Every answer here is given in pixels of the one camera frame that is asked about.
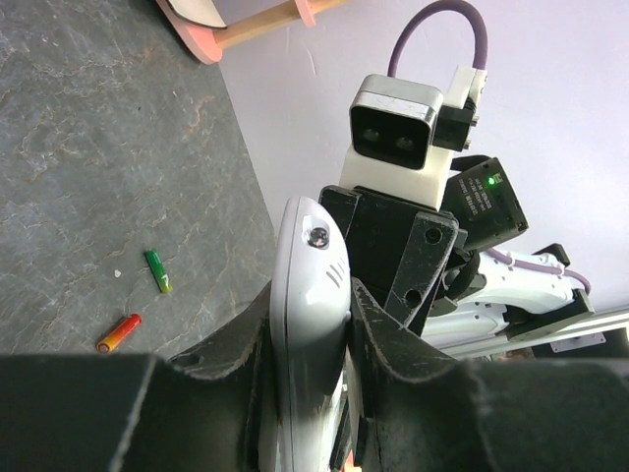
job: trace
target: cable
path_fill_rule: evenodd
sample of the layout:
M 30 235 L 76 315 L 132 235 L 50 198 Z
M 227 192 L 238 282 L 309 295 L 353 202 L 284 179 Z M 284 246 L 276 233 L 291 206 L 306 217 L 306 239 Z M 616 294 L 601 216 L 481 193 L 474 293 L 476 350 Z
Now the cable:
M 479 11 L 468 2 L 464 2 L 463 0 L 438 0 L 424 7 L 424 9 L 422 9 L 420 13 L 415 15 L 415 17 L 413 17 L 409 24 L 402 30 L 400 37 L 395 43 L 395 47 L 393 48 L 393 53 L 391 54 L 391 59 L 389 61 L 389 70 L 387 73 L 389 77 L 395 77 L 395 74 L 397 72 L 397 65 L 398 62 L 400 62 L 400 56 L 402 55 L 404 46 L 406 46 L 406 43 L 408 42 L 411 34 L 413 34 L 415 29 L 425 19 L 431 17 L 435 13 L 447 11 L 460 13 L 468 20 L 468 22 L 470 22 L 470 26 L 472 26 L 472 31 L 474 32 L 475 42 L 474 63 L 472 64 L 472 67 L 482 70 L 486 68 L 487 28 Z
M 487 249 L 486 253 L 488 253 L 497 261 L 503 264 L 507 264 L 508 266 L 516 266 L 519 268 L 525 268 L 527 270 L 534 270 L 535 272 L 551 273 L 553 275 L 565 275 L 566 277 L 574 278 L 575 280 L 578 280 L 583 284 L 583 288 L 585 288 L 588 295 L 590 295 L 590 291 L 592 290 L 592 284 L 590 283 L 590 280 L 588 280 L 585 275 L 582 275 L 579 272 L 575 272 L 574 270 L 569 270 L 567 268 L 562 270 L 560 267 L 550 267 L 548 265 L 538 265 L 528 263 L 526 261 L 518 261 L 517 259 L 512 259 L 495 249 Z

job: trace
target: orange battery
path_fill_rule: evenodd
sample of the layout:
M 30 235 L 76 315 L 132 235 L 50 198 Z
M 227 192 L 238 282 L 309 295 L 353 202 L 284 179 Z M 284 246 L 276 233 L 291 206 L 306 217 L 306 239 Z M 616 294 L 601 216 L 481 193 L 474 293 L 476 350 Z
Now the orange battery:
M 141 322 L 142 317 L 137 313 L 128 316 L 96 344 L 96 350 L 101 354 L 107 354 L 113 351 Z

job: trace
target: wall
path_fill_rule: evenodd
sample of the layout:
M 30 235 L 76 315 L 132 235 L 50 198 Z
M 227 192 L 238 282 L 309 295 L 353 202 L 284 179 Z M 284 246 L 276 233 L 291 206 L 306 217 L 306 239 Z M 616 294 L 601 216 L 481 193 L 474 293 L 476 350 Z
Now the wall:
M 216 3 L 228 22 L 254 12 Z M 629 303 L 629 3 L 474 3 L 489 30 L 489 76 L 470 151 L 501 158 L 531 225 L 506 247 L 561 242 L 592 279 L 598 309 Z M 291 195 L 315 198 L 338 179 L 358 86 L 385 73 L 397 35 L 426 4 L 351 0 L 314 29 L 294 24 L 226 52 L 220 67 L 276 228 Z M 432 17 L 399 77 L 447 89 L 455 67 L 471 64 L 471 39 L 457 14 Z

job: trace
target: wooden dowel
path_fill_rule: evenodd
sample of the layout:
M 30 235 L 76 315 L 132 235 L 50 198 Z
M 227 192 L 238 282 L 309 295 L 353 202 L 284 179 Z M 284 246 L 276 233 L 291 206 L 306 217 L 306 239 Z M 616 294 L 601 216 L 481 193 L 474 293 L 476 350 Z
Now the wooden dowel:
M 310 1 L 311 9 L 315 15 L 328 8 L 341 5 L 342 3 L 345 3 L 345 0 Z M 240 22 L 236 22 L 227 27 L 227 29 L 216 30 L 214 32 L 214 39 L 221 48 L 226 49 L 230 46 L 240 44 L 247 39 L 276 30 L 299 19 L 300 16 L 295 2 L 288 0 L 276 7 L 269 8 Z

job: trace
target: gray floor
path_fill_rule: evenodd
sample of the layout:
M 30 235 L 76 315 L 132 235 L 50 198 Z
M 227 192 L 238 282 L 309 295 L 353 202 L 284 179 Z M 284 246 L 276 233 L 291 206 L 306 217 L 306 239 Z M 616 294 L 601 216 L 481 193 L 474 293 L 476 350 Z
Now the gray floor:
M 0 4 L 0 353 L 93 352 L 138 312 L 120 352 L 173 355 L 257 295 L 274 244 L 218 67 L 152 0 Z

